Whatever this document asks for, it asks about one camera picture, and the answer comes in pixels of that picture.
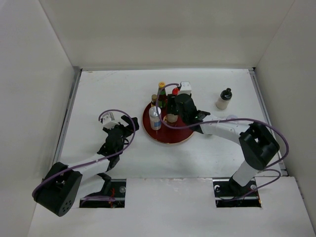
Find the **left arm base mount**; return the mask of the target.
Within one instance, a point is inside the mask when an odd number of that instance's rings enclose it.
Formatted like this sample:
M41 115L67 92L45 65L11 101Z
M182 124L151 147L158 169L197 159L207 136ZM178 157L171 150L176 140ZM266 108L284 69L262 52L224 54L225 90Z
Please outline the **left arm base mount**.
M82 185L79 208L125 208L126 180L99 173Z

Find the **silver lid pepper jar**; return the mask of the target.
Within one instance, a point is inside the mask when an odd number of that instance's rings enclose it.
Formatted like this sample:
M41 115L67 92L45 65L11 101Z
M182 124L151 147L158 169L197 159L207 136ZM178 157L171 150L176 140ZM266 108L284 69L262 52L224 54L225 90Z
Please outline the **silver lid pepper jar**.
M238 116L236 116L236 115L228 115L227 116L227 119L237 119L238 118Z

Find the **black cap small bottle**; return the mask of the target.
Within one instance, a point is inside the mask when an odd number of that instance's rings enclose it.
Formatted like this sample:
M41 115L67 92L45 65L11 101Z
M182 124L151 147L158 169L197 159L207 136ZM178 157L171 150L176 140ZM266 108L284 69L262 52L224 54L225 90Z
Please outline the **black cap small bottle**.
M220 93L220 96L216 102L216 107L220 110L225 110L232 98L232 90L230 88L226 88Z

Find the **red round tray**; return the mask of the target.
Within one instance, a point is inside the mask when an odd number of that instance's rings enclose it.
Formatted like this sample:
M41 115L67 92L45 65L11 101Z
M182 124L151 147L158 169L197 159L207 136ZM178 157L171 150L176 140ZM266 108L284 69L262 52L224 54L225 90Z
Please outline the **red round tray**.
M161 125L159 130L153 130L150 126L149 109L151 104L149 103L143 112L142 123L146 133L154 140L164 144L178 144L186 141L193 135L193 131L187 129L170 129L164 124Z

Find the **small yellow label bottle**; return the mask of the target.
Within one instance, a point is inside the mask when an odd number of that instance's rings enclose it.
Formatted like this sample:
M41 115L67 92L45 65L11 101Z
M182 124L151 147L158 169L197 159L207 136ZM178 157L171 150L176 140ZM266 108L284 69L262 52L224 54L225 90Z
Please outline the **small yellow label bottle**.
M158 97L156 94L151 96L151 107L158 107Z

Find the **red lid sauce jar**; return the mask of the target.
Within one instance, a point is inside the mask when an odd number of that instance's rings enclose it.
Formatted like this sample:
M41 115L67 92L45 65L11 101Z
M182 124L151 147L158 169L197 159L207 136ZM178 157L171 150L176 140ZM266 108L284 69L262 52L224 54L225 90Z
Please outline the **red lid sauce jar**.
M178 92L179 92L179 89L178 89L178 88L174 88L174 89L172 90L172 94L173 94L173 95L178 95Z

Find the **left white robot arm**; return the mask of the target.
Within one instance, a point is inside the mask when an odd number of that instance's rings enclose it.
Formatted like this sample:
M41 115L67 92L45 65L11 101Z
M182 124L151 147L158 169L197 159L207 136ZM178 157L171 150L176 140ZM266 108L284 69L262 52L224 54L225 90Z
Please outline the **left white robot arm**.
M81 200L115 201L115 198L107 197L111 191L111 178L106 173L116 166L120 155L131 144L128 138L134 138L136 131L139 130L136 117L123 114L121 119L127 124L116 122L111 112L101 116L99 121L107 137L99 151L77 164L55 163L33 190L34 201L62 217L75 204L81 184L94 176L102 179L94 184L94 192L90 191L83 195Z

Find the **tall silver lid jar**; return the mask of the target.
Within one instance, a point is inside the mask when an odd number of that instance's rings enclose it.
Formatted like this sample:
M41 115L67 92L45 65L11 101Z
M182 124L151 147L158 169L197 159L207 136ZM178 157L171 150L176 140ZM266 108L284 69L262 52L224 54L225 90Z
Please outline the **tall silver lid jar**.
M159 116L161 115L161 109L156 106L152 106L149 109L149 118L150 118L150 127L152 130L160 130L161 128L161 121Z

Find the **grey lid spice shaker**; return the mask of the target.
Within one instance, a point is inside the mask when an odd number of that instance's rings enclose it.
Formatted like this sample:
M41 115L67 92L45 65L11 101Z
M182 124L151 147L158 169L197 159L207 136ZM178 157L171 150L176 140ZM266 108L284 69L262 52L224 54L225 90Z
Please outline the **grey lid spice shaker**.
M168 98L166 122L168 123L168 125L174 126L177 120L178 120L178 112L176 108L176 103L174 102L174 98Z

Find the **green label sauce bottle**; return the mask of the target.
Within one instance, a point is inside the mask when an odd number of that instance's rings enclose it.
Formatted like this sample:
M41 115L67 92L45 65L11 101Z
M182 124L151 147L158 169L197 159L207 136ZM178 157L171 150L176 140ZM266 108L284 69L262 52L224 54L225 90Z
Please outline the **green label sauce bottle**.
M167 102L167 95L165 91L165 82L161 81L158 84L158 107L161 109L164 109L166 107L166 102Z

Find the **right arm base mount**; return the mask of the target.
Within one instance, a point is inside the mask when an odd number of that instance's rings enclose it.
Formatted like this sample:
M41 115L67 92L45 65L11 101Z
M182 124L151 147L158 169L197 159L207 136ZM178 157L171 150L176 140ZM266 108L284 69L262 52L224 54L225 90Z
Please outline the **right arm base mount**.
M245 187L241 187L236 191L230 187L229 181L214 181L213 187L217 208L261 207L257 191L245 195L257 187L254 180L251 180Z

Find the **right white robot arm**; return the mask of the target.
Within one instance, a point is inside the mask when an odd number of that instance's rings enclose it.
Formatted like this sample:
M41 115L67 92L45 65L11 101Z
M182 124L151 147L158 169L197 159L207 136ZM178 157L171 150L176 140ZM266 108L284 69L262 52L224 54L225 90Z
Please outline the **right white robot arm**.
M240 145L244 162L232 175L229 190L241 195L247 184L260 171L263 171L279 151L279 144L266 126L259 121L238 124L234 121L220 122L209 112L197 110L188 94L167 97L167 113L178 115L190 130L206 135L215 135Z

